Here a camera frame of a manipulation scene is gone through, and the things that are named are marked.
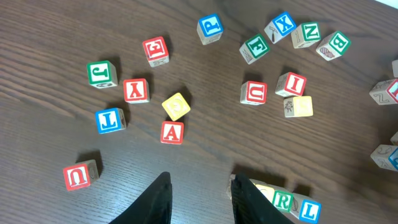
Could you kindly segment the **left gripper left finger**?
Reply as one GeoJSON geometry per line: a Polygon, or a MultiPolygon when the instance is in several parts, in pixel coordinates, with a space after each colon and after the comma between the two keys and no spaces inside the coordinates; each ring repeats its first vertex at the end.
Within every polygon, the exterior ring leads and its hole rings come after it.
{"type": "Polygon", "coordinates": [[[171,217],[172,183],[170,173],[163,172],[109,224],[170,224],[171,217]]]}

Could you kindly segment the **green J block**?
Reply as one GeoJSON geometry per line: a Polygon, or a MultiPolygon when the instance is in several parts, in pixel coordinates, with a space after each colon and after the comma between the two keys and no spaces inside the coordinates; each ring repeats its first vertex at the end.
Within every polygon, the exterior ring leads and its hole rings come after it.
{"type": "Polygon", "coordinates": [[[118,85],[116,67],[109,60],[88,63],[86,69],[91,86],[102,89],[118,85]]]}

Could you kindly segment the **yellow block near A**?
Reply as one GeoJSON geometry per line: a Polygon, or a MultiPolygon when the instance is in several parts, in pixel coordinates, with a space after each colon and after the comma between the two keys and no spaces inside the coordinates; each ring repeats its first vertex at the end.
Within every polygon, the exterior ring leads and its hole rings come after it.
{"type": "Polygon", "coordinates": [[[190,111],[190,106],[181,93],[176,93],[162,103],[172,121],[180,119],[190,111]]]}

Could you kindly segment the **blue X block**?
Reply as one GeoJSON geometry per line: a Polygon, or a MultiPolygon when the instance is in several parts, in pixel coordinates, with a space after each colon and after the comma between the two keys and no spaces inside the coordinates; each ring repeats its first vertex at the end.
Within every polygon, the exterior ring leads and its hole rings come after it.
{"type": "Polygon", "coordinates": [[[292,19],[291,15],[285,11],[271,20],[270,23],[268,23],[268,25],[266,25],[264,28],[264,32],[270,41],[273,44],[276,44],[296,28],[297,25],[295,21],[292,19]]]}

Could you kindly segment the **yellow O block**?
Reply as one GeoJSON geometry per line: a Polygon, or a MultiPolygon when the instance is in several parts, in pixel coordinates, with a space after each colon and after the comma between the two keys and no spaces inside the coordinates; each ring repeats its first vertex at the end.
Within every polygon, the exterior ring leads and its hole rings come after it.
{"type": "Polygon", "coordinates": [[[251,182],[257,187],[257,189],[265,196],[268,201],[273,202],[275,189],[270,185],[267,185],[265,182],[261,182],[259,180],[251,179],[251,182]]]}

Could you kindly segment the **green F block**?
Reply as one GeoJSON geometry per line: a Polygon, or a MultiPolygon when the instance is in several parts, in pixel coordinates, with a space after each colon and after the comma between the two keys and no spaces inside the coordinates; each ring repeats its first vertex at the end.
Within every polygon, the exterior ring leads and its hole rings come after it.
{"type": "Polygon", "coordinates": [[[252,64],[270,51],[270,47],[261,34],[246,40],[239,49],[247,64],[252,64]]]}

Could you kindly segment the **red U block lower left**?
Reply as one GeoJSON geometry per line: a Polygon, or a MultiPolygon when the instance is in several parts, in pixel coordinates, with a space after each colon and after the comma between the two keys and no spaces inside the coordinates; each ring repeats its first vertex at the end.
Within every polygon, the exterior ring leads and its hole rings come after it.
{"type": "Polygon", "coordinates": [[[99,179],[99,172],[94,159],[83,161],[63,169],[65,186],[68,191],[89,187],[99,179]]]}

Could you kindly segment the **blue L block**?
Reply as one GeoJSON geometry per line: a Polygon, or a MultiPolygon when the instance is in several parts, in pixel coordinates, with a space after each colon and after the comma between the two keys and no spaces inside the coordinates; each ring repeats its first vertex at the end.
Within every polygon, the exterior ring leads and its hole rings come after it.
{"type": "Polygon", "coordinates": [[[290,213],[302,222],[318,223],[322,205],[314,199],[293,193],[294,200],[290,213]]]}

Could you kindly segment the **red U block centre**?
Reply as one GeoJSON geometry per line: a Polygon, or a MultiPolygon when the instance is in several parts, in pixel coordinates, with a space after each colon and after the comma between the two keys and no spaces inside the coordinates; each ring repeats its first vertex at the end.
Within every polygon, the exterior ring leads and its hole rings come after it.
{"type": "Polygon", "coordinates": [[[267,84],[247,81],[241,86],[240,103],[247,105],[263,105],[267,98],[267,84]]]}

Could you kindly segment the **green N block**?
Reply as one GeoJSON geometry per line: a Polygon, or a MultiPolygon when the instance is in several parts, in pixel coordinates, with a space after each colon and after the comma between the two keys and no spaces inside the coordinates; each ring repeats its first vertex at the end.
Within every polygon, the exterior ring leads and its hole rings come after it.
{"type": "Polygon", "coordinates": [[[320,41],[321,33],[318,22],[306,22],[300,24],[292,33],[292,44],[295,49],[302,49],[312,46],[320,41]]]}

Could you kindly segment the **yellow C block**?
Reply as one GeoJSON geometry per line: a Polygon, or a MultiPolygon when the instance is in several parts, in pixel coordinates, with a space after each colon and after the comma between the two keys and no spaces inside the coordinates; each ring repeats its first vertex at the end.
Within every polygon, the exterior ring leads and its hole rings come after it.
{"type": "Polygon", "coordinates": [[[235,174],[231,174],[228,180],[228,184],[227,184],[227,188],[226,188],[226,194],[229,197],[229,199],[232,199],[232,193],[231,193],[231,185],[232,185],[232,181],[235,179],[236,175],[235,174]]]}

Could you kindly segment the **green R block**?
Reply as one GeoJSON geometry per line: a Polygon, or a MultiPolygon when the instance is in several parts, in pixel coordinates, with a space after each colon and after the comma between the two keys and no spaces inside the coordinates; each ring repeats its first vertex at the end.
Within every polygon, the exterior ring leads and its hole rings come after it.
{"type": "Polygon", "coordinates": [[[287,189],[276,187],[274,189],[274,196],[271,203],[278,211],[289,213],[294,204],[294,195],[287,189]]]}

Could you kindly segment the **red 3 block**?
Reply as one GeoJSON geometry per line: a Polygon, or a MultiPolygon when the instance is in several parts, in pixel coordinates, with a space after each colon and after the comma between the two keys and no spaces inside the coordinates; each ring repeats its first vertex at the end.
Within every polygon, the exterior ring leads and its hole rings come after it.
{"type": "Polygon", "coordinates": [[[154,37],[142,43],[146,59],[151,67],[169,63],[169,51],[162,36],[154,37]]]}

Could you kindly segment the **red I block left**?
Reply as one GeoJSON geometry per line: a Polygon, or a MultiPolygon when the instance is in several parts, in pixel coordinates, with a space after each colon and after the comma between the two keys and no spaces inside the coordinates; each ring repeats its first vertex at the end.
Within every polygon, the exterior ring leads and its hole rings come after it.
{"type": "Polygon", "coordinates": [[[275,94],[283,97],[302,96],[307,78],[293,72],[281,75],[277,81],[275,94]]]}

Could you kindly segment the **red A block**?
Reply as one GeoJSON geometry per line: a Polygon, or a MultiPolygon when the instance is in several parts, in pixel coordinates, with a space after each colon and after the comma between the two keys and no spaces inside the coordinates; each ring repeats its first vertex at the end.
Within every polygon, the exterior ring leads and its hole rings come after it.
{"type": "Polygon", "coordinates": [[[183,143],[184,124],[182,122],[164,121],[161,127],[160,141],[164,144],[183,143]]]}

